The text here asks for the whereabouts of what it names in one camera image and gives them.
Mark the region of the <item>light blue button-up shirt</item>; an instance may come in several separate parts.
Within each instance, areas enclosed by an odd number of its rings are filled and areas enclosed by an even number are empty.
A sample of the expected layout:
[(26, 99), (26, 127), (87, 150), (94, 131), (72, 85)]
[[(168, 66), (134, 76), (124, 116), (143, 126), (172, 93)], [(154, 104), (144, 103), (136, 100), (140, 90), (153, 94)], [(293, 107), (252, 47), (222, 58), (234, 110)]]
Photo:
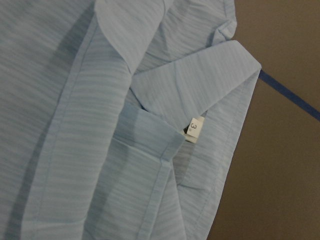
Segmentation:
[(261, 65), (232, 0), (0, 3), (0, 237), (205, 240)]

